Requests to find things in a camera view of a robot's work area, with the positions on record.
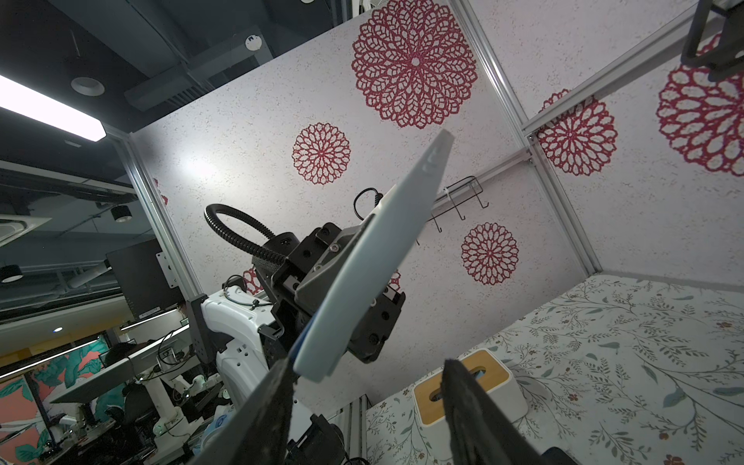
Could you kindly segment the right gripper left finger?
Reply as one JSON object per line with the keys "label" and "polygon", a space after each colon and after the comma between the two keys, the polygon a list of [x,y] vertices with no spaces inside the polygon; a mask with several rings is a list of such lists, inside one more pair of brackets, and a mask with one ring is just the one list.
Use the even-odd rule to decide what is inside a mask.
{"label": "right gripper left finger", "polygon": [[282,464],[294,406],[295,374],[288,358],[277,362],[249,399],[193,464]]}

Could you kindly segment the black phone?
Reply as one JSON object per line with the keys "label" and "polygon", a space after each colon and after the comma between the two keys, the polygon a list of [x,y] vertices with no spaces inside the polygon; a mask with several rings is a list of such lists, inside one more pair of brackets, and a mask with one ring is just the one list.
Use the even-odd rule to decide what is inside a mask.
{"label": "black phone", "polygon": [[298,287],[329,290],[293,357],[294,372],[319,383],[332,374],[374,298],[406,258],[433,209],[455,137],[442,130],[339,257]]}

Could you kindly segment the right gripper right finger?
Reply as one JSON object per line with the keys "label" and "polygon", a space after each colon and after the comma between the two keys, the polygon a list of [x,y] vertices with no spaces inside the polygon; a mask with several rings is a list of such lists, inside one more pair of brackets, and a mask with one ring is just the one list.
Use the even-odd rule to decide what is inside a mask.
{"label": "right gripper right finger", "polygon": [[445,409],[451,433],[451,460],[457,465],[543,464],[544,459],[519,434],[517,429],[485,397],[465,387],[455,391],[458,382],[466,380],[457,374],[462,365],[446,360]]}

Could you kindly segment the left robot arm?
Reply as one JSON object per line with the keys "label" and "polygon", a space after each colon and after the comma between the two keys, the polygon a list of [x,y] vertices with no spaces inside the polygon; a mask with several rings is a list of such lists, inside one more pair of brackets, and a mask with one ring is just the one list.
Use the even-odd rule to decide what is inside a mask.
{"label": "left robot arm", "polygon": [[214,364],[236,406],[246,403],[277,362],[294,358],[305,337],[344,341],[345,352],[378,360],[406,300],[391,288],[415,241],[380,214],[341,229],[327,223],[304,239],[275,234],[228,205],[209,205],[213,232],[253,258],[266,295],[254,298],[240,277],[190,305],[192,340],[202,364]]}

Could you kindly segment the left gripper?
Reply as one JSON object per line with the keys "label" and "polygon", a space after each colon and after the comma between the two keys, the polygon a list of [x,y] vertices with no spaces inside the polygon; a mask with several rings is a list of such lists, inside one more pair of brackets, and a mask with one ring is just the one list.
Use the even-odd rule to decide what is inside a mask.
{"label": "left gripper", "polygon": [[[264,244],[265,249],[283,259],[277,265],[259,256],[255,258],[257,275],[272,303],[274,318],[272,323],[259,327],[267,362],[277,362],[288,356],[319,310],[347,259],[347,250],[356,244],[361,231],[361,226],[342,230],[327,223],[304,240],[286,232]],[[391,337],[405,300],[405,294],[385,286],[356,326],[347,351],[360,362],[375,362]]]}

